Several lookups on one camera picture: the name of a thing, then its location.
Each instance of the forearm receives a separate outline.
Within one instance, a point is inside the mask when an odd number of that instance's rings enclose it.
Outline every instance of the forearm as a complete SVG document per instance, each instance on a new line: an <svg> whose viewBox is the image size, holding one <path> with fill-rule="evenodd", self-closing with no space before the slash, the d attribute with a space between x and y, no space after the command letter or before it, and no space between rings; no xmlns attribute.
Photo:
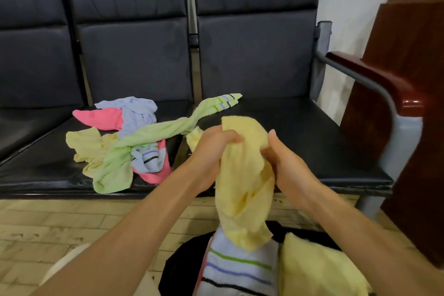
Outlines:
<svg viewBox="0 0 444 296"><path fill-rule="evenodd" d="M442 295L442 274L319 182L310 214L380 296Z"/></svg>
<svg viewBox="0 0 444 296"><path fill-rule="evenodd" d="M132 296L165 236L197 195L193 180L192 170L181 166L33 296Z"/></svg>

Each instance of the seat backrest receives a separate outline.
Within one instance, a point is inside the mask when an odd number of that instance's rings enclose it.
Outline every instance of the seat backrest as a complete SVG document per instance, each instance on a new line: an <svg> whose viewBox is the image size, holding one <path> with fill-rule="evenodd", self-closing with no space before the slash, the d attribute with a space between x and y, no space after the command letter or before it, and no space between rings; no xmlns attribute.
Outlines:
<svg viewBox="0 0 444 296"><path fill-rule="evenodd" d="M308 94L318 0L196 0L203 97Z"/></svg>
<svg viewBox="0 0 444 296"><path fill-rule="evenodd" d="M192 100L186 0L71 0L93 102Z"/></svg>
<svg viewBox="0 0 444 296"><path fill-rule="evenodd" d="M0 0L0 108L83 105L67 0Z"/></svg>

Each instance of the left hand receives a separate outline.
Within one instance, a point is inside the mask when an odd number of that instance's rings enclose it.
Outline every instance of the left hand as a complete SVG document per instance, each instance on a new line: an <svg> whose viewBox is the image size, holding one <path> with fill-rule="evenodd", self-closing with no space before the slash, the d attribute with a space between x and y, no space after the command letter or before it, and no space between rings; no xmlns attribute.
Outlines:
<svg viewBox="0 0 444 296"><path fill-rule="evenodd" d="M196 178L197 190L208 190L220 172L220 158L228 143L240 143L244 137L235 130L222 130L222 125L208 128L202 134L193 154L184 163Z"/></svg>

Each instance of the hand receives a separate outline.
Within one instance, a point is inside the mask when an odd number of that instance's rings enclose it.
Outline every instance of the hand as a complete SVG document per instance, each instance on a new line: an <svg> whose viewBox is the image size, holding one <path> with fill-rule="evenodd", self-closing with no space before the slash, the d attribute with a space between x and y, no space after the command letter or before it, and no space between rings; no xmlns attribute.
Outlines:
<svg viewBox="0 0 444 296"><path fill-rule="evenodd" d="M268 133L268 141L270 147L263 150L262 155L273 166L277 187L295 208L308 211L322 184L302 158L280 141L275 130Z"/></svg>
<svg viewBox="0 0 444 296"><path fill-rule="evenodd" d="M184 163L196 175L199 193L209 189L219 175L220 158L226 145L243 141L244 138L234 130L222 131L222 125L204 131L193 154Z"/></svg>

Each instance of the wooden armrest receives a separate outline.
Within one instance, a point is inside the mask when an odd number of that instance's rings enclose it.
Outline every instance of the wooden armrest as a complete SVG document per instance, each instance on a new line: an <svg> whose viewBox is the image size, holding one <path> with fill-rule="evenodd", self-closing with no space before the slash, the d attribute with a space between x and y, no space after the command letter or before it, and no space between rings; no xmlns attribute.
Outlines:
<svg viewBox="0 0 444 296"><path fill-rule="evenodd" d="M328 52L325 57L383 87L395 102L398 115L405 117L424 115L426 96L416 91L409 81L344 52Z"/></svg>

